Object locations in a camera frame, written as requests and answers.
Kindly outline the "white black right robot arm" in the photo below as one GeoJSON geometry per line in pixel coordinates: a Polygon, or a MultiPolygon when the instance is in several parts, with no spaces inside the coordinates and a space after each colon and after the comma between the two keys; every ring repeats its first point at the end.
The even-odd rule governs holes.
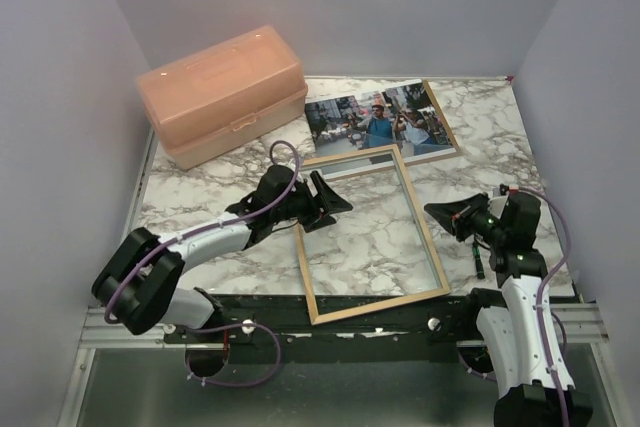
{"type": "Polygon", "coordinates": [[[438,341],[484,341],[499,391],[496,426],[586,426],[593,417],[557,336],[563,329],[554,320],[549,283],[559,269],[549,268],[534,246],[548,201],[531,188],[500,185],[495,196],[424,207],[457,241],[478,240],[490,253],[496,289],[473,289],[451,318],[433,316],[429,328],[438,341]]]}

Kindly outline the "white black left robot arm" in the photo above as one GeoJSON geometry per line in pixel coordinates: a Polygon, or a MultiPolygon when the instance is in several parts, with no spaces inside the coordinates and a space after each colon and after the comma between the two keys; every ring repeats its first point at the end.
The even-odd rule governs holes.
{"type": "Polygon", "coordinates": [[[257,188],[213,222],[169,235],[144,227],[132,230],[94,281],[91,293],[109,324],[140,335],[159,323],[185,327],[201,342],[222,327],[219,302],[201,288],[178,282],[190,269],[217,257],[247,250],[270,236],[276,225],[295,221],[305,232],[335,224],[352,204],[317,171],[308,179],[272,165],[257,188]]]}

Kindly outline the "photo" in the photo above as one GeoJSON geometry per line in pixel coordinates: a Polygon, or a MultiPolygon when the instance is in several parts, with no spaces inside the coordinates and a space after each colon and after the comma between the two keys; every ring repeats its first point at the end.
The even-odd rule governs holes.
{"type": "Polygon", "coordinates": [[[361,159],[323,167],[321,172],[325,175],[390,167],[390,153],[371,154],[378,147],[395,146],[408,166],[461,154],[425,80],[349,87],[344,93],[308,100],[304,112],[318,157],[366,154],[361,159]]]}

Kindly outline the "blue wooden picture frame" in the photo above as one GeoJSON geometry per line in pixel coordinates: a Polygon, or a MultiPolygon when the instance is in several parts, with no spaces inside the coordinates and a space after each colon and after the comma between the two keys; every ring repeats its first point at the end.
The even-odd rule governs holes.
{"type": "Polygon", "coordinates": [[[333,203],[335,224],[295,231],[314,326],[450,294],[423,207],[398,147],[304,162],[352,208],[333,203]]]}

